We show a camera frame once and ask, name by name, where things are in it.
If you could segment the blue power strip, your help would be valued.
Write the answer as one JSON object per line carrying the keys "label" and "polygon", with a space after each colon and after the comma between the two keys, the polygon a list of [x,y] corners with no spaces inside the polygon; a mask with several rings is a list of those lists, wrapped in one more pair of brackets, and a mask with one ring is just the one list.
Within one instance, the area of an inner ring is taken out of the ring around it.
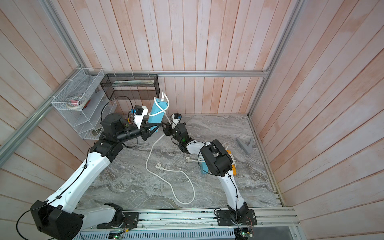
{"label": "blue power strip", "polygon": [[200,166],[202,167],[201,168],[202,175],[207,175],[209,173],[208,166],[206,165],[206,163],[204,161],[199,161],[199,163],[200,163]]}
{"label": "blue power strip", "polygon": [[149,114],[149,124],[160,124],[163,121],[163,117],[169,108],[169,103],[166,99],[155,98],[151,113]]}

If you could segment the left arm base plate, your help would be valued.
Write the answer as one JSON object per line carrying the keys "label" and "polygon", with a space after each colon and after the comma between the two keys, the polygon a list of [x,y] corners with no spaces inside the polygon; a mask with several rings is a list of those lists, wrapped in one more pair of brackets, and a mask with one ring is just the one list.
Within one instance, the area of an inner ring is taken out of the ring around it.
{"label": "left arm base plate", "polygon": [[138,212],[116,214],[111,222],[99,224],[97,229],[134,229],[137,227],[139,214]]}

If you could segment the orange power strip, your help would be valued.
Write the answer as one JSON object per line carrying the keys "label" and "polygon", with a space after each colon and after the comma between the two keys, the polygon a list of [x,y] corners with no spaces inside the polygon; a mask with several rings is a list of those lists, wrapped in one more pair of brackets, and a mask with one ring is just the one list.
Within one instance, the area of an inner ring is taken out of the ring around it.
{"label": "orange power strip", "polygon": [[236,176],[236,175],[237,175],[236,159],[235,159],[235,157],[233,156],[233,154],[232,154],[231,151],[227,150],[227,152],[228,152],[228,154],[230,155],[230,157],[232,158],[232,161],[233,161],[233,163],[232,163],[233,174],[234,174],[234,176]]}

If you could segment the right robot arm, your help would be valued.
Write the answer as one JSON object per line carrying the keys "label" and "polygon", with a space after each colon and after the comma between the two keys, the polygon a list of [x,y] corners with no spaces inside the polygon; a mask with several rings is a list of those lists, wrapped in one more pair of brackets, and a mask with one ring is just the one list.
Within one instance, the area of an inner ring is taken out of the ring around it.
{"label": "right robot arm", "polygon": [[195,154],[198,160],[204,160],[208,167],[207,173],[218,177],[227,197],[228,208],[232,218],[239,221],[248,213],[249,207],[241,196],[235,181],[233,159],[219,140],[209,143],[192,139],[185,123],[163,124],[166,136],[176,140],[178,148],[186,154]]}

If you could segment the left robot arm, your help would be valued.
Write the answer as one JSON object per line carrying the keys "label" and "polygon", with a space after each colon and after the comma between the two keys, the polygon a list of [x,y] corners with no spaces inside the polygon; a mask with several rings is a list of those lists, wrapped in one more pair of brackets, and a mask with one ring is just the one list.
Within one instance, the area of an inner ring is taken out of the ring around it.
{"label": "left robot arm", "polygon": [[107,115],[101,125],[99,140],[89,149],[84,162],[70,178],[45,201],[36,201],[30,209],[38,231],[57,240],[72,240],[80,231],[107,226],[121,228],[125,221],[122,207],[106,203],[98,208],[76,211],[81,197],[97,176],[106,169],[124,147],[124,143],[153,132],[145,113],[134,115],[130,124],[122,115]]}

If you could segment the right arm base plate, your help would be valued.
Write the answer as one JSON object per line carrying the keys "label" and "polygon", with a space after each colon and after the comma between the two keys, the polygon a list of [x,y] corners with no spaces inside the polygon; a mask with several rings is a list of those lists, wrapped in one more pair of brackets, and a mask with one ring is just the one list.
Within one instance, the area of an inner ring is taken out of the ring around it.
{"label": "right arm base plate", "polygon": [[254,210],[240,214],[231,210],[215,209],[214,214],[219,226],[256,226],[258,224]]}

